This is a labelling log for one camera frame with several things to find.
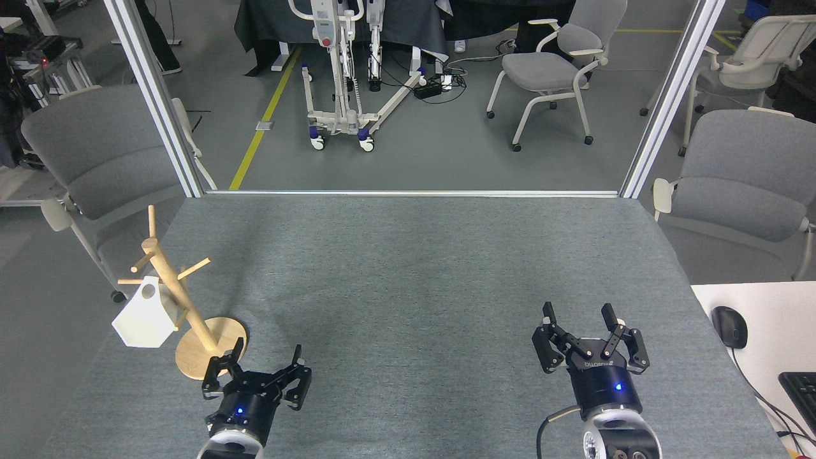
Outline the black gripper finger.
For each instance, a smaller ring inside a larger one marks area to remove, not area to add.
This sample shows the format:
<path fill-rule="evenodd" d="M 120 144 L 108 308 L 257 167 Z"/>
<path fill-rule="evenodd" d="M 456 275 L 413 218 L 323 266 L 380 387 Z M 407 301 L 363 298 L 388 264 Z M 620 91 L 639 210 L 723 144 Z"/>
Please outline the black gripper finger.
<path fill-rule="evenodd" d="M 616 351 L 621 340 L 629 352 L 629 362 L 624 363 L 624 369 L 634 374 L 642 374 L 650 366 L 649 356 L 645 351 L 642 333 L 637 328 L 629 328 L 623 319 L 618 319 L 612 304 L 602 306 L 602 316 L 610 335 L 602 350 L 603 360 L 609 360 Z"/>
<path fill-rule="evenodd" d="M 543 305 L 543 321 L 534 329 L 532 342 L 545 373 L 554 372 L 571 349 L 581 352 L 579 340 L 557 325 L 551 302 Z"/>
<path fill-rule="evenodd" d="M 296 345 L 291 364 L 273 373 L 272 384 L 277 393 L 273 400 L 284 404 L 294 411 L 302 409 L 312 381 L 312 370 L 301 358 L 302 346 Z"/>
<path fill-rule="evenodd" d="M 232 351 L 225 353 L 221 357 L 210 358 L 204 378 L 202 380 L 202 396 L 204 399 L 224 397 L 236 393 L 245 381 L 245 372 L 238 364 L 241 352 L 244 349 L 245 338 L 237 338 Z M 228 371 L 233 378 L 226 386 L 221 387 L 218 377 L 221 371 Z"/>

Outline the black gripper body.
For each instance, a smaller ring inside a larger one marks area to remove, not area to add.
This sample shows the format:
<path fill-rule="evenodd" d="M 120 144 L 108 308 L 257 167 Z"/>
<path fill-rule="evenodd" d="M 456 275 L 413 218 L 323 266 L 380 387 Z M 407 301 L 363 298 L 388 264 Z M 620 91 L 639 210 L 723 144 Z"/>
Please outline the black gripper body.
<path fill-rule="evenodd" d="M 267 439 L 281 398 L 273 375 L 243 373 L 224 387 L 221 406 L 207 416 L 209 436 L 223 430 L 245 430 L 256 439 Z"/>
<path fill-rule="evenodd" d="M 600 410 L 621 407 L 641 413 L 641 401 L 623 355 L 614 352 L 608 360 L 603 360 L 598 354 L 596 352 L 593 358 L 584 360 L 574 353 L 567 359 L 580 418 L 586 421 Z"/>

